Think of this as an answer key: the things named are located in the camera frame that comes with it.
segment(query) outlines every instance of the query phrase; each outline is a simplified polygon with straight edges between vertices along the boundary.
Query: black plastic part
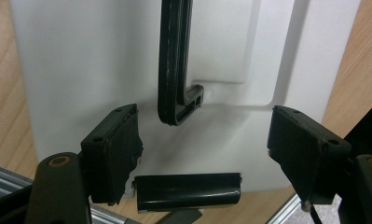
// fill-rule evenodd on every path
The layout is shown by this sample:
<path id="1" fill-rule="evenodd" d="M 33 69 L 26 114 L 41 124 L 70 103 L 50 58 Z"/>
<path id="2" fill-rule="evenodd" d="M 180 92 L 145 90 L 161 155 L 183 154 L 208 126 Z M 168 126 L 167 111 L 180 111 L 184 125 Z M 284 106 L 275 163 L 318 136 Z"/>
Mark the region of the black plastic part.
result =
<path id="1" fill-rule="evenodd" d="M 91 223 L 90 203 L 75 153 L 56 154 L 39 163 L 25 223 Z"/>
<path id="2" fill-rule="evenodd" d="M 302 202 L 332 202 L 349 143 L 305 114 L 275 105 L 268 148 Z"/>
<path id="3" fill-rule="evenodd" d="M 113 110 L 81 142 L 79 154 L 94 203 L 119 203 L 130 172 L 142 156 L 137 106 Z"/>
<path id="4" fill-rule="evenodd" d="M 173 211 L 234 204 L 241 197 L 241 174 L 136 176 L 138 211 Z"/>
<path id="5" fill-rule="evenodd" d="M 203 101 L 203 87 L 186 89 L 188 39 L 192 0 L 163 0 L 161 10 L 158 115 L 162 122 L 180 125 Z"/>
<path id="6" fill-rule="evenodd" d="M 32 186 L 0 198 L 0 223 L 23 223 Z"/>
<path id="7" fill-rule="evenodd" d="M 372 223 L 372 155 L 356 158 L 354 180 L 367 223 Z"/>
<path id="8" fill-rule="evenodd" d="M 198 209 L 187 209 L 170 212 L 166 217 L 161 219 L 157 224 L 192 224 L 202 217 Z"/>

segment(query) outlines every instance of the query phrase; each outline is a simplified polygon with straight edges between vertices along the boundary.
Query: wooden surface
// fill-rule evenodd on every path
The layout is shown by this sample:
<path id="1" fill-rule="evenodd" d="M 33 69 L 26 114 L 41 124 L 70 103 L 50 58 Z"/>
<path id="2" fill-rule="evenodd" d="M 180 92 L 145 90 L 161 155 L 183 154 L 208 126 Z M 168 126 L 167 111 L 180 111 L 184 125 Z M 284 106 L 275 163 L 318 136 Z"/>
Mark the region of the wooden surface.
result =
<path id="1" fill-rule="evenodd" d="M 344 136 L 371 107 L 372 0 L 363 0 L 326 109 L 324 126 Z M 0 166 L 33 177 L 36 165 L 9 4 L 0 0 Z M 234 206 L 205 210 L 198 223 L 265 223 L 293 193 L 291 187 L 243 193 Z M 123 200 L 110 209 L 143 223 L 155 223 L 164 216 L 138 215 L 135 200 Z"/>

